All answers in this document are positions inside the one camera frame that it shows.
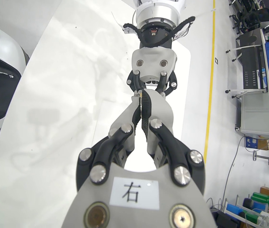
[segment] cable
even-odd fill
[[[133,19],[134,19],[135,12],[136,12],[136,10],[134,11],[133,16],[132,16],[132,24],[133,24]]]
[[[207,203],[208,200],[210,200],[210,199],[211,199],[211,206],[214,206],[214,202],[213,202],[213,199],[212,199],[212,198],[207,199],[206,203]]]
[[[158,41],[157,43],[147,43],[145,41],[145,39],[142,37],[142,32],[133,24],[124,24],[123,28],[131,28],[135,31],[135,33],[137,34],[139,40],[141,41],[141,43],[147,47],[147,48],[153,48],[153,47],[158,47],[162,44],[164,44],[165,42],[167,42],[169,39],[173,38],[174,35],[176,33],[178,33],[186,24],[190,24],[195,20],[194,16],[191,16],[190,18],[184,20],[183,22],[181,22],[175,29],[173,29],[171,32],[168,33],[167,36],[165,36],[162,40]]]
[[[227,177],[227,179],[226,179],[226,183],[225,183],[225,187],[224,187],[223,198],[222,198],[223,200],[224,200],[224,197],[225,197],[225,191],[226,191],[226,186],[227,186],[227,184],[228,184],[230,171],[231,171],[231,168],[233,167],[233,164],[234,164],[234,162],[235,162],[235,159],[236,159],[236,156],[237,156],[237,153],[238,153],[238,149],[239,149],[239,145],[240,145],[240,142],[241,142],[241,140],[242,140],[243,138],[245,138],[245,136],[243,136],[243,137],[239,140],[239,143],[238,143],[238,146],[237,146],[237,151],[236,151],[235,157],[234,157],[234,159],[233,159],[233,161],[232,161],[232,163],[231,163],[231,165],[230,165],[230,170],[229,170],[228,177]]]

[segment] wheel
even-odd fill
[[[252,210],[254,207],[254,200],[245,198],[242,204],[243,207]]]

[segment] floor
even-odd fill
[[[14,37],[23,45],[25,51],[31,54],[60,1],[5,0],[6,4],[0,5],[0,28]],[[133,7],[132,0],[123,1]],[[191,52],[182,141],[190,148],[200,150],[201,153],[205,149],[209,103],[212,9],[213,0],[187,0],[187,8],[182,18],[196,15],[196,21],[189,34],[180,40],[180,43]],[[226,89],[242,85],[240,63],[232,63],[234,54],[225,53],[227,49],[235,47],[236,34],[229,19],[232,9],[228,0],[216,0],[215,9],[215,57],[218,64],[214,64],[205,190],[205,199],[212,197],[214,204],[223,197],[229,168],[242,137],[240,133],[235,132],[236,101],[231,98],[231,94],[224,93]],[[41,14],[40,11],[43,16],[38,18],[34,16],[36,13]],[[4,20],[2,13],[7,14]],[[254,162],[252,153],[246,151],[243,145],[242,139],[227,184],[225,197],[230,202],[236,199],[237,194],[244,198],[254,191],[259,191],[260,186],[269,187],[267,161],[259,159]],[[258,151],[258,154],[268,155],[269,151]]]

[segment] yellow floor line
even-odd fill
[[[208,137],[210,132],[210,114],[211,114],[211,101],[213,96],[213,80],[214,80],[214,63],[215,63],[215,25],[216,25],[216,0],[213,0],[213,46],[211,54],[211,69],[210,69],[210,91],[208,97],[208,113],[207,113],[207,124],[206,124],[206,135],[205,135],[205,146],[204,146],[204,162],[206,163],[207,149],[208,149]]]

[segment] wire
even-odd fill
[[[181,29],[183,29],[183,27],[186,24],[190,24],[195,20],[194,16],[191,16],[190,18],[184,20],[183,22],[181,22],[175,29],[173,29],[171,32],[168,33],[167,36],[165,36],[163,39],[161,39],[160,41],[158,41],[157,43],[147,43],[145,41],[145,39],[142,37],[142,32],[133,24],[124,24],[123,28],[131,28],[135,31],[135,33],[137,34],[139,40],[141,41],[141,43],[143,43],[143,45],[147,48],[153,48],[153,47],[157,47],[160,46],[162,44],[164,44],[165,42],[167,42],[169,39],[173,38],[174,35],[179,32]]]
[[[225,197],[225,191],[226,191],[226,186],[227,186],[227,184],[228,184],[230,171],[231,171],[231,168],[233,167],[233,164],[234,164],[234,162],[235,162],[236,156],[237,156],[237,154],[238,154],[238,149],[239,149],[239,146],[240,146],[240,142],[241,142],[241,140],[242,140],[243,138],[245,138],[245,136],[243,136],[242,138],[240,138],[239,143],[238,143],[238,146],[237,146],[237,150],[236,150],[235,157],[234,157],[234,159],[233,159],[233,161],[232,161],[232,163],[231,163],[231,165],[230,165],[230,170],[229,170],[228,177],[227,177],[227,179],[226,179],[226,183],[225,183],[225,187],[224,187],[223,198],[222,198],[223,200],[224,200],[224,197]]]
[[[134,19],[135,12],[136,12],[136,10],[134,11],[134,13],[132,15],[132,24],[133,24],[133,19]]]
[[[213,199],[212,199],[212,198],[207,199],[206,203],[207,203],[208,200],[210,200],[210,199],[211,199],[211,206],[213,207],[213,206],[214,206],[214,202],[213,202]]]
[[[257,140],[269,140],[269,138],[267,138],[267,139],[254,138],[254,139],[257,139]],[[249,151],[249,150],[246,148],[245,142],[244,142],[244,148],[245,148],[248,152],[251,152],[251,153],[254,152],[254,151]]]

